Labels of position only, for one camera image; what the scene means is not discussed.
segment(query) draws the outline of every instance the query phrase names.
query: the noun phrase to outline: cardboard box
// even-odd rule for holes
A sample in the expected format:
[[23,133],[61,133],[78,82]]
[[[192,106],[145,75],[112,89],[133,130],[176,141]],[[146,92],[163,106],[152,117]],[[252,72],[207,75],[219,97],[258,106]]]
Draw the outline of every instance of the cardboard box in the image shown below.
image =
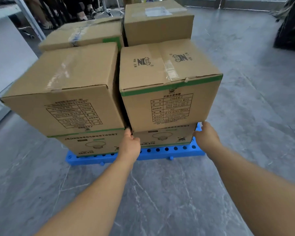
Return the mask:
[[119,90],[132,129],[204,121],[222,76],[189,39],[122,48]]
[[47,51],[1,101],[48,137],[124,128],[117,44]]
[[141,3],[141,0],[122,0],[124,2],[124,7],[126,9],[126,6],[129,4],[136,4]]
[[77,156],[118,152],[124,129],[72,134],[57,139]]
[[124,47],[122,30],[121,17],[67,23],[51,32],[38,47],[44,52],[97,43],[116,42],[120,50]]
[[189,145],[196,127],[197,123],[192,123],[151,131],[135,132],[133,135],[140,138],[142,148]]
[[128,46],[190,39],[193,18],[174,0],[128,5],[125,12]]

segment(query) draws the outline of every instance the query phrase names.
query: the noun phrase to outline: blue pallet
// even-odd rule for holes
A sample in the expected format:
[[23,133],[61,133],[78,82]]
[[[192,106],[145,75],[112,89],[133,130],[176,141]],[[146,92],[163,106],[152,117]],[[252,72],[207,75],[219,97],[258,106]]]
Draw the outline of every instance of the blue pallet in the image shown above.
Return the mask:
[[[156,147],[156,148],[142,148],[138,160],[152,160],[152,159],[164,159],[173,160],[176,157],[186,157],[186,156],[204,156],[205,153],[202,151],[193,137],[189,145],[180,146],[167,146],[167,147]],[[112,163],[118,156],[118,153],[112,153],[108,155],[97,155],[97,156],[86,156],[77,157],[71,151],[68,151],[66,162],[71,166],[77,165],[90,165],[90,164],[100,164]]]

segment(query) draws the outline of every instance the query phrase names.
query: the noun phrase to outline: box flap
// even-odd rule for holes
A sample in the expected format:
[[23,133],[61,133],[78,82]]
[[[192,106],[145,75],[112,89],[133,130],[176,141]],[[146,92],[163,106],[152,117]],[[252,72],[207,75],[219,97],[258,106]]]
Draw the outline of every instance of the box flap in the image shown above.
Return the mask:
[[193,16],[174,0],[131,4],[126,7],[125,24],[173,16]]
[[107,17],[96,20],[64,24],[51,32],[40,44],[40,48],[50,45],[72,43],[74,46],[81,39],[102,39],[121,35],[121,17]]
[[107,85],[117,59],[115,42],[47,51],[3,96]]
[[120,54],[121,91],[220,74],[189,39],[125,47]]

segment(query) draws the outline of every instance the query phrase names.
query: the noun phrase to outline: forearm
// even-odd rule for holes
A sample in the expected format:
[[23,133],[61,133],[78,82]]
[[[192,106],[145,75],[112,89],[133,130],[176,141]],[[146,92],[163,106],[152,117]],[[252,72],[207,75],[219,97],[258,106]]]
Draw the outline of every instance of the forearm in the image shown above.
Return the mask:
[[37,235],[108,235],[131,169],[116,160]]
[[208,156],[256,236],[295,235],[295,185],[223,146]]

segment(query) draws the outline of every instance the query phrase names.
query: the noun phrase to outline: light bulb drawing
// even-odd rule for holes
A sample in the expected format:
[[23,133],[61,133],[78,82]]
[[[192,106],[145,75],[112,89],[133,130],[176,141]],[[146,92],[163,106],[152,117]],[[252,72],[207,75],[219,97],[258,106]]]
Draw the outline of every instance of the light bulb drawing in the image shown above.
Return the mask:
[[104,145],[106,145],[105,142],[91,142],[85,144],[87,147],[93,147],[94,149],[102,149]]
[[160,132],[160,133],[154,134],[152,137],[157,138],[158,140],[164,141],[167,138],[169,138],[171,135],[173,135],[171,132]]

